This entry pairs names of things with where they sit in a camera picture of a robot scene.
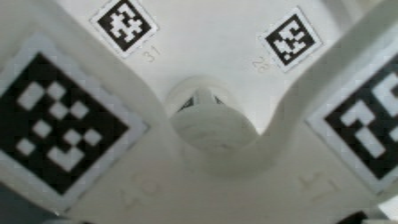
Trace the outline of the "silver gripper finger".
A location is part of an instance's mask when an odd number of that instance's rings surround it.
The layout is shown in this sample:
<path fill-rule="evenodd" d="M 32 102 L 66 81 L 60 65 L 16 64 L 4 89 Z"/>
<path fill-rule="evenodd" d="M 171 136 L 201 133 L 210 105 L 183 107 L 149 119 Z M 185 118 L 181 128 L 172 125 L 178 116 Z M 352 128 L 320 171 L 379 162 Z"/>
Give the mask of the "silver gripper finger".
<path fill-rule="evenodd" d="M 364 210 L 350 213 L 338 221 L 336 224 L 363 224 L 364 220 L 380 220 L 386 215 L 380 212 L 366 212 Z"/>

